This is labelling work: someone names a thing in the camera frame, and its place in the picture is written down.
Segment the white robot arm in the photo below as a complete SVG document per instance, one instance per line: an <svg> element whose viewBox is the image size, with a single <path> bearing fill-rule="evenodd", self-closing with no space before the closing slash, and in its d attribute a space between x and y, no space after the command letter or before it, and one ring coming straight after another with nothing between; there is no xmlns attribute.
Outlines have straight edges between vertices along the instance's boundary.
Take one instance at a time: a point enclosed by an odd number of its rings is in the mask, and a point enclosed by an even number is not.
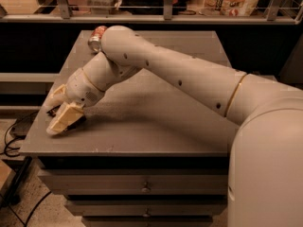
<svg viewBox="0 0 303 227"><path fill-rule="evenodd" d="M228 176L228 227L303 227L303 91L152 44L110 26L101 50L46 99L47 133L77 122L113 85L146 69L239 125Z"/></svg>

